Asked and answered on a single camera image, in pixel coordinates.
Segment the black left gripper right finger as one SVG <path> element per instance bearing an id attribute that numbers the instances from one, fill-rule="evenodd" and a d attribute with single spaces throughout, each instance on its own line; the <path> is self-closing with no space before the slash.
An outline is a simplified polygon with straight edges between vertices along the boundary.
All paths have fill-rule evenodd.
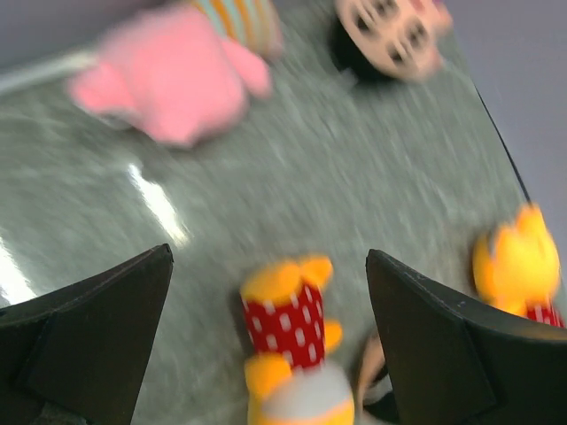
<path id="1" fill-rule="evenodd" d="M 564 424 L 566 331 L 371 250 L 366 274 L 403 424 Z"/>

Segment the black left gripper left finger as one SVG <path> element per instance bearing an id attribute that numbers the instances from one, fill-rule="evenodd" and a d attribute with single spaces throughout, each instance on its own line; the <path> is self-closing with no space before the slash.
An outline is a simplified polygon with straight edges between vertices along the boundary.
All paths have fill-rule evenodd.
<path id="1" fill-rule="evenodd" d="M 129 424 L 174 259 L 155 246 L 101 274 L 1 310 L 1 422 L 51 403 L 90 424 Z"/>

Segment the black-haired doll pink striped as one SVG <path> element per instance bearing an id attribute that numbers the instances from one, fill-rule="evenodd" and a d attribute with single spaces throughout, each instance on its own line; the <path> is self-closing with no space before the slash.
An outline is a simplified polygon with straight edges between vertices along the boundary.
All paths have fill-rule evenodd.
<path id="1" fill-rule="evenodd" d="M 361 424 L 400 423 L 384 349 L 376 331 L 364 345 L 355 389 Z"/>

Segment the pink plush striped shirt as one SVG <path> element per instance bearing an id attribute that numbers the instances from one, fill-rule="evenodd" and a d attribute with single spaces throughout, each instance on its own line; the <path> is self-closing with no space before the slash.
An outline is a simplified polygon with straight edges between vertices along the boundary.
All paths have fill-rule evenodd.
<path id="1" fill-rule="evenodd" d="M 92 116 L 191 147 L 235 126 L 250 97 L 271 95 L 268 63 L 282 50 L 270 1 L 175 1 L 105 32 L 67 90 Z"/>

